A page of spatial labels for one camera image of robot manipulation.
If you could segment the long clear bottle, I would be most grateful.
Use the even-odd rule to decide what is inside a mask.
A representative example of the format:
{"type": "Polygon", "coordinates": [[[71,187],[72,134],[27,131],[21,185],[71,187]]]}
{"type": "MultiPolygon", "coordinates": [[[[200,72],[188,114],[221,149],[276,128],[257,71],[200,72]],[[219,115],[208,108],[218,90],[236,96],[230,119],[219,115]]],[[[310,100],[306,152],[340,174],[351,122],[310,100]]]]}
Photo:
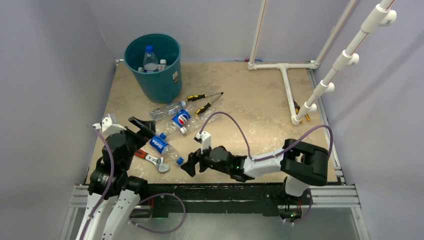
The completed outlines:
{"type": "Polygon", "coordinates": [[[166,59],[160,59],[159,64],[157,66],[158,71],[163,71],[168,67],[166,59]]]}

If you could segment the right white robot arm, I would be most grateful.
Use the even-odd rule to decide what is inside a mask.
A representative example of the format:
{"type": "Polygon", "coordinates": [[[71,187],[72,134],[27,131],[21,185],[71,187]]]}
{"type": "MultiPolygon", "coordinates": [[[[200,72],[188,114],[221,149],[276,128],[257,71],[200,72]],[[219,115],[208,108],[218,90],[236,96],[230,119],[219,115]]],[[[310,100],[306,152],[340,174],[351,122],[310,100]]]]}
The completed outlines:
{"type": "Polygon", "coordinates": [[[283,172],[287,178],[280,196],[288,204],[294,203],[310,186],[326,186],[328,183],[327,149],[293,138],[285,140],[281,151],[273,151],[251,159],[246,155],[234,155],[224,146],[199,148],[188,155],[181,169],[189,176],[212,169],[228,175],[237,182],[254,180],[262,175],[283,172]]]}

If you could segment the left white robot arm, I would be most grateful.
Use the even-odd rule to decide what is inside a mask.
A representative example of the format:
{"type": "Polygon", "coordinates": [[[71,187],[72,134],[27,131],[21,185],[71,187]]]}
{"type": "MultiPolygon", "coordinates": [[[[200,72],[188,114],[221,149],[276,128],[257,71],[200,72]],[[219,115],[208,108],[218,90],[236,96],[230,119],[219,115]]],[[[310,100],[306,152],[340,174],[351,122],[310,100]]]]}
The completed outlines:
{"type": "Polygon", "coordinates": [[[90,125],[104,146],[89,177],[87,203],[78,230],[78,240],[115,240],[129,222],[134,207],[149,199],[148,182],[129,176],[133,157],[156,135],[156,122],[131,116],[128,121],[139,130],[134,132],[107,114],[101,122],[90,125]]]}

